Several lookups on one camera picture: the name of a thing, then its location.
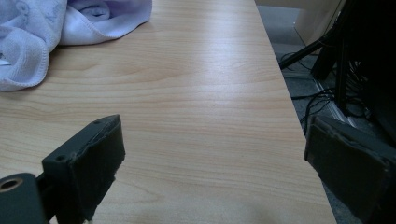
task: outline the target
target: floor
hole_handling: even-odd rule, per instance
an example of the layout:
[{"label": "floor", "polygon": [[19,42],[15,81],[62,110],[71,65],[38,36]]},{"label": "floor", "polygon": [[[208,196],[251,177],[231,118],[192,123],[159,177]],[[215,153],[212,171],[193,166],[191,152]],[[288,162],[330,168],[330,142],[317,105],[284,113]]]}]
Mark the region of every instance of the floor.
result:
[{"label": "floor", "polygon": [[[296,21],[299,9],[262,6],[258,6],[258,9],[279,61],[281,61],[282,57],[285,57],[285,54],[296,52],[305,47],[304,42],[294,29],[294,22]],[[317,56],[305,57],[298,63],[282,71],[290,96],[309,95],[334,86],[334,76],[328,76],[326,80],[320,82],[311,77],[309,69],[313,66],[316,58]],[[297,115],[301,121],[304,121],[308,101],[309,99],[293,101]],[[371,135],[382,137],[382,133],[378,130],[376,125],[367,122],[365,119],[344,117],[333,102],[318,102],[315,111],[319,111],[318,113],[320,115],[340,119]],[[324,188],[337,223],[361,223],[361,221],[354,217],[349,209],[326,188],[326,186],[324,186]]]}]

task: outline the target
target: wooden desk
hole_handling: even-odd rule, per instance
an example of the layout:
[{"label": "wooden desk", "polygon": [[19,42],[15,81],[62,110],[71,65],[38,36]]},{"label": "wooden desk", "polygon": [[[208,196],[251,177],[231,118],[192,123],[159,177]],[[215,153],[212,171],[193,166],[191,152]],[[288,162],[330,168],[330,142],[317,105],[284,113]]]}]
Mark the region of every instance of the wooden desk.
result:
[{"label": "wooden desk", "polygon": [[94,223],[334,223],[253,0],[155,0],[124,38],[50,58],[0,94],[0,176],[118,113],[126,160]]}]

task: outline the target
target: white towel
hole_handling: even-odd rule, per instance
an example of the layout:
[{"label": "white towel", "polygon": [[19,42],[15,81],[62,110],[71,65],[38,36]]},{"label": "white towel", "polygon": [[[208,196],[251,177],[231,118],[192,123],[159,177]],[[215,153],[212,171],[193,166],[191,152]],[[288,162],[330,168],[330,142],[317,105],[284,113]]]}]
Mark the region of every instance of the white towel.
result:
[{"label": "white towel", "polygon": [[0,91],[40,83],[61,38],[64,0],[0,0]]},{"label": "white towel", "polygon": [[120,38],[149,20],[151,0],[69,0],[61,45],[88,45]]},{"label": "white towel", "polygon": [[56,45],[122,37],[151,9],[152,0],[0,0],[0,91],[39,84]]}]

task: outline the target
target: clamp jaw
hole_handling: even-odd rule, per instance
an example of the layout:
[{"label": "clamp jaw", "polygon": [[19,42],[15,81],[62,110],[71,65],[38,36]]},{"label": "clamp jaw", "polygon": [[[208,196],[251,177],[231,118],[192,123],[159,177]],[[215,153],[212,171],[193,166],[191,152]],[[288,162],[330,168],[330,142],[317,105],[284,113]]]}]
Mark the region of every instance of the clamp jaw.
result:
[{"label": "clamp jaw", "polygon": [[0,222],[83,223],[115,180],[125,158],[120,116],[98,119],[50,153],[44,172],[0,179]]}]

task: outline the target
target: black cable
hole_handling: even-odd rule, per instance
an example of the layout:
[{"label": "black cable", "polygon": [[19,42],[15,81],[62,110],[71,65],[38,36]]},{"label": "black cable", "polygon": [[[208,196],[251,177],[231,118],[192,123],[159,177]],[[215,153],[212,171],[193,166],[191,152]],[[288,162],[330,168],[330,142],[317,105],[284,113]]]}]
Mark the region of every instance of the black cable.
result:
[{"label": "black cable", "polygon": [[291,100],[303,100],[306,98],[311,98],[311,97],[315,97],[317,95],[321,95],[321,94],[333,94],[332,91],[334,91],[335,88],[329,88],[329,89],[324,89],[323,91],[311,94],[311,95],[302,95],[302,96],[291,96]]},{"label": "black cable", "polygon": [[335,45],[328,45],[328,44],[324,43],[323,41],[321,41],[321,38],[318,39],[318,42],[319,42],[321,45],[323,45],[324,47],[328,47],[328,48],[336,48],[336,47],[337,47],[337,46],[335,46]]},{"label": "black cable", "polygon": [[301,99],[306,99],[306,98],[312,98],[309,102],[308,105],[306,106],[306,110],[305,110],[305,123],[304,123],[304,134],[306,134],[306,130],[308,128],[308,118],[310,116],[310,110],[313,106],[317,105],[312,105],[314,103],[314,101],[319,98],[322,97],[323,95],[328,97],[328,100],[332,100],[332,98],[330,98],[328,95],[334,95],[333,91],[335,90],[335,88],[329,88],[329,89],[325,89],[323,91],[320,91],[318,93],[315,94],[311,94],[311,95],[305,95],[305,96],[293,96],[291,97],[292,100],[301,100]]},{"label": "black cable", "polygon": [[346,80],[346,89],[349,91],[352,91],[355,94],[358,94],[361,92],[362,85],[358,85],[357,83],[347,79]]},{"label": "black cable", "polygon": [[[311,105],[311,109],[312,109],[312,108],[314,108],[315,106],[319,105],[320,103],[326,102],[326,104],[324,104],[324,105],[323,105],[320,109],[318,109],[317,111],[309,113],[308,118],[309,118],[309,116],[312,116],[312,115],[314,115],[314,114],[317,114],[318,112],[320,112],[321,110],[323,110],[324,107],[325,107],[326,105],[328,105],[332,100],[333,100],[333,99],[328,98],[328,99],[325,99],[325,100],[318,101],[318,102],[316,102],[314,105]],[[302,118],[300,119],[300,123],[303,123],[304,121],[307,122],[307,119],[308,119],[308,118],[307,118],[306,116],[302,117]]]},{"label": "black cable", "polygon": [[354,82],[358,83],[358,84],[362,84],[364,81],[358,77],[356,75],[356,73],[352,70],[349,70],[349,72],[347,73],[348,77],[350,77]]},{"label": "black cable", "polygon": [[302,67],[304,67],[305,69],[308,69],[309,71],[312,71],[312,68],[310,68],[310,67],[304,65],[304,64],[301,62],[301,60],[299,60],[298,63],[299,63]]},{"label": "black cable", "polygon": [[[295,53],[296,53],[296,52],[290,52],[290,53],[284,54],[284,55],[280,58],[280,61],[282,62],[286,57],[288,57],[288,56],[290,56],[290,55],[292,55],[292,54],[295,54]],[[300,59],[299,61],[297,61],[297,62],[300,64],[300,66],[302,66],[303,68],[307,69],[308,71],[311,71],[311,70],[312,70],[312,68],[310,68],[310,67],[306,66],[305,64],[303,64],[303,63],[301,62],[301,59]]]},{"label": "black cable", "polygon": [[359,106],[361,106],[361,110],[362,110],[361,114],[355,114],[352,111],[350,111],[348,108],[346,108],[347,116],[357,118],[357,119],[368,119],[365,114],[365,109],[367,108],[367,106],[365,105],[365,103],[363,102],[361,97],[359,97],[358,95],[347,96],[346,103],[350,104],[350,105],[359,105]]}]

